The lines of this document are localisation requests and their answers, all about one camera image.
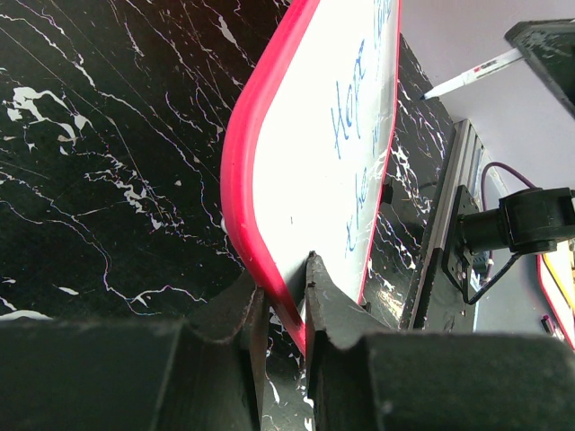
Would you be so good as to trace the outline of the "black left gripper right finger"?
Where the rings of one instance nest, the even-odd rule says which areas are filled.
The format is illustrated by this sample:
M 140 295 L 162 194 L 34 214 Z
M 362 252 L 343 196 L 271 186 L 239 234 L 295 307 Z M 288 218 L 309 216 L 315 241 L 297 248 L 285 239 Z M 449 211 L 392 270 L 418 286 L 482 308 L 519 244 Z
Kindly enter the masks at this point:
M 574 354 L 549 336 L 392 331 L 305 264 L 308 395 L 320 430 L 571 430 Z

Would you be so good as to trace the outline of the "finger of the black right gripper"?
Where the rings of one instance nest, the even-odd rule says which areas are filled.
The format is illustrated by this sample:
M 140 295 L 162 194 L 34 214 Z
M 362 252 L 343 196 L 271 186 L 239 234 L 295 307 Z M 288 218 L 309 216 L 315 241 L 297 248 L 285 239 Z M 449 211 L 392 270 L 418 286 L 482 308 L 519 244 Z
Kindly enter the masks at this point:
M 574 19 L 518 22 L 504 38 L 574 117 Z

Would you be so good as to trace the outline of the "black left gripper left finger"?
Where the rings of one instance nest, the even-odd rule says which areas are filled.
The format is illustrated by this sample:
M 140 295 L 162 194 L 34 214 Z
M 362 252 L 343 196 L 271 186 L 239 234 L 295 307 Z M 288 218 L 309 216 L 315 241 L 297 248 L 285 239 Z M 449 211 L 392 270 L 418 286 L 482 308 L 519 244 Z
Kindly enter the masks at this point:
M 257 430 L 269 305 L 242 274 L 188 319 L 1 324 L 4 430 Z

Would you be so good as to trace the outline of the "white marker blue cap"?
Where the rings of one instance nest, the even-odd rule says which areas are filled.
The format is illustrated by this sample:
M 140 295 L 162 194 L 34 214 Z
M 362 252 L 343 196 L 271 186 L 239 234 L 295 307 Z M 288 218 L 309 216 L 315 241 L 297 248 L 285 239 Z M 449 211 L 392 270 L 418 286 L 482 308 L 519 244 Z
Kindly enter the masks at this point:
M 420 98 L 423 101 L 438 98 L 461 87 L 473 84 L 489 75 L 494 75 L 495 73 L 498 73 L 523 59 L 524 56 L 521 52 L 517 48 L 513 48 L 445 81 L 442 84 L 434 86 L 431 90 L 425 92 Z

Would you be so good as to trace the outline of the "pink framed whiteboard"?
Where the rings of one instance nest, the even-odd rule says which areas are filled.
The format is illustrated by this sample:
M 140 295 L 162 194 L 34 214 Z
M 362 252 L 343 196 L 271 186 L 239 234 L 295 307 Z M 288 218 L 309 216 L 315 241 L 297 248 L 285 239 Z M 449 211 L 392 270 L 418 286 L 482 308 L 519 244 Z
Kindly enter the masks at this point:
M 394 134 L 401 7 L 293 2 L 228 122 L 226 233 L 299 349 L 310 252 L 350 300 L 363 295 Z

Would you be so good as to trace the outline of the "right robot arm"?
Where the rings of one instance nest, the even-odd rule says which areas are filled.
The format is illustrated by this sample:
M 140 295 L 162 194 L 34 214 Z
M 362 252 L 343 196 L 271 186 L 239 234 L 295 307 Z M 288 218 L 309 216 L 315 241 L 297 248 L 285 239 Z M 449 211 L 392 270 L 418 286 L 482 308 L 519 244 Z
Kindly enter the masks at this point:
M 510 55 L 491 62 L 495 72 L 522 60 L 555 100 L 574 115 L 574 21 L 546 20 L 515 24 L 505 34 Z M 501 168 L 526 187 L 499 200 L 496 209 L 462 217 L 461 234 L 473 252 L 509 249 L 518 255 L 555 251 L 574 237 L 574 189 L 542 189 L 504 163 L 485 165 L 484 173 Z

